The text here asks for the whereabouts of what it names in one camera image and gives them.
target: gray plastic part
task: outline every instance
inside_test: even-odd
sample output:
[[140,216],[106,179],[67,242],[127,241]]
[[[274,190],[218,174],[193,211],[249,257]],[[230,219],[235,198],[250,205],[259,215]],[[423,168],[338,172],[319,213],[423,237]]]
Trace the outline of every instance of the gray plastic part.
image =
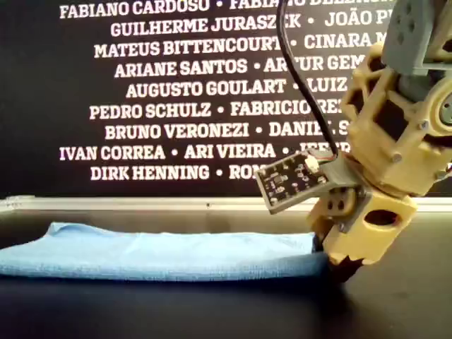
[[413,102],[424,101],[435,83],[430,76],[401,76],[398,91]]
[[389,21],[382,62],[404,76],[451,70],[452,65],[425,59],[440,10],[432,0],[398,0]]
[[348,233],[352,229],[353,225],[358,220],[358,217],[362,214],[362,211],[366,208],[371,199],[372,190],[370,189],[370,186],[362,185],[358,191],[357,201],[353,210],[353,214],[342,222],[342,227],[339,229],[340,232]]

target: blue towel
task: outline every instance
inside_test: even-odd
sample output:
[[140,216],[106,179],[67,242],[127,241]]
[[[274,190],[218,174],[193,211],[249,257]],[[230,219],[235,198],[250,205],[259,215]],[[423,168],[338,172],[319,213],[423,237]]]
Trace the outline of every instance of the blue towel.
[[316,275],[313,234],[146,234],[52,223],[45,236],[0,251],[0,274],[32,278],[226,281]]

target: black backdrop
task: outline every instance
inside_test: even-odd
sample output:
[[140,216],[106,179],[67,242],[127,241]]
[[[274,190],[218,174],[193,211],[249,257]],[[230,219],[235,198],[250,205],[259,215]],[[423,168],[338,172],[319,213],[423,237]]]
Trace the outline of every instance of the black backdrop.
[[[130,11],[135,1],[125,1]],[[255,4],[256,8],[232,9],[234,4]],[[380,1],[371,4],[341,4],[353,1],[306,0],[295,1],[289,12],[301,16],[293,16],[288,34],[296,42],[293,47],[295,55],[307,60],[320,60],[323,69],[306,71],[307,78],[313,78],[313,88],[325,83],[335,83],[333,92],[315,92],[320,101],[329,100],[326,114],[338,142],[344,142],[343,130],[346,127],[345,117],[337,112],[338,99],[345,89],[342,79],[349,77],[353,62],[367,53],[369,43],[378,40],[378,34],[384,33],[389,19],[389,10],[392,1]],[[197,0],[168,1],[163,7],[169,8],[168,3],[184,7],[199,4]],[[273,19],[276,7],[269,6],[267,1],[232,1],[222,2],[201,1],[208,6],[207,11],[188,11],[173,13],[150,13],[148,15],[110,16],[98,18],[65,18],[61,19],[60,6],[83,4],[83,1],[0,1],[0,154],[1,178],[0,196],[13,196],[32,194],[36,196],[258,196],[258,189],[252,178],[231,176],[230,165],[240,166],[242,174],[249,173],[247,165],[263,165],[283,157],[287,152],[293,152],[306,143],[322,143],[323,137],[306,132],[298,136],[273,136],[270,134],[270,123],[276,124],[312,124],[310,114],[280,114],[280,115],[232,115],[231,102],[262,102],[297,100],[303,98],[293,88],[290,75],[284,71],[269,72],[266,68],[272,60],[280,58],[279,50],[248,50],[245,52],[229,51],[227,53],[193,53],[188,54],[164,53],[163,48],[154,56],[128,56],[115,57],[110,54],[107,58],[95,58],[95,45],[106,44],[107,49],[117,44],[133,42],[151,42],[163,47],[164,41],[184,40],[216,40],[234,38],[233,43],[239,42],[243,47],[243,38],[258,41],[260,37],[272,37],[275,41]],[[326,25],[331,13],[338,17],[339,24]],[[357,14],[361,25],[355,21]],[[347,23],[343,25],[345,15]],[[252,16],[256,20],[266,19],[270,25],[268,29],[234,30],[220,32],[186,32],[172,34],[136,35],[131,37],[115,37],[111,34],[111,26],[115,23],[144,22],[144,27],[150,21],[180,20],[206,18],[207,27],[215,25],[217,18],[244,17],[247,20]],[[361,46],[348,41],[350,34],[357,34]],[[335,48],[323,44],[324,37],[336,38]],[[334,61],[341,58],[344,69],[337,68]],[[155,63],[175,61],[176,70],[184,65],[205,60],[232,59],[246,64],[245,73],[218,73],[176,76],[148,76],[135,78],[115,78],[119,64]],[[220,81],[248,80],[251,84],[258,79],[285,79],[283,93],[254,93],[239,95],[209,95],[208,86],[215,88]],[[200,82],[204,94],[187,97],[126,97],[129,86],[146,83],[178,83]],[[146,105],[158,103],[197,102],[201,111],[201,102],[210,105],[209,117],[146,117]],[[143,117],[140,119],[90,119],[90,106],[93,105],[140,105],[143,107]],[[246,131],[244,124],[248,123],[249,136],[229,138],[170,138],[165,132],[164,125],[171,129],[172,124],[216,124],[235,123],[234,129]],[[161,128],[161,137],[133,140],[106,140],[105,127],[117,125],[158,125]],[[273,157],[246,157],[221,158],[217,146],[236,144],[263,144],[268,145],[274,152]],[[162,146],[165,159],[142,160],[111,160],[103,157],[101,149],[104,146]],[[213,158],[186,159],[185,153],[190,146],[211,145]],[[85,147],[97,147],[96,159],[91,160],[61,160],[62,147],[77,150]],[[168,179],[149,176],[145,180],[136,180],[133,177],[133,166],[149,166],[149,170],[157,170],[160,166],[208,166],[208,179]],[[129,178],[123,180],[93,180],[91,167],[119,167],[127,166]],[[450,184],[441,183],[434,187],[431,195],[447,196],[450,193]]]

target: black wire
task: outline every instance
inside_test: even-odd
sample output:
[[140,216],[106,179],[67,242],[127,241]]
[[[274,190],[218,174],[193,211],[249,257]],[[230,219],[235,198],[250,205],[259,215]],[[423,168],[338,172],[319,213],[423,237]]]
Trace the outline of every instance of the black wire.
[[320,130],[323,134],[323,137],[328,142],[331,151],[333,152],[334,157],[338,156],[338,147],[336,146],[333,134],[330,131],[328,126],[328,122],[326,122],[325,117],[323,116],[323,112],[319,107],[315,97],[313,96],[311,89],[306,84],[305,79],[301,75],[301,73],[295,68],[295,58],[292,53],[292,50],[288,44],[287,32],[285,29],[285,12],[287,10],[287,2],[288,0],[280,0],[278,4],[278,10],[276,12],[277,23],[276,23],[276,33],[278,36],[278,41],[280,43],[281,52],[284,56],[285,63],[287,64],[287,68],[289,69],[290,74],[294,78],[295,83],[298,85],[300,92],[303,94],[306,99],[308,105],[311,107],[311,112],[319,123]]

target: black tabletop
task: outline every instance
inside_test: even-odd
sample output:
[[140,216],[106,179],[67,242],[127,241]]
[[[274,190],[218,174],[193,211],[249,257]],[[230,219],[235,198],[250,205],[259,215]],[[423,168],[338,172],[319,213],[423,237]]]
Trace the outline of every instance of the black tabletop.
[[0,279],[0,338],[452,338],[449,215],[420,215],[343,288]]

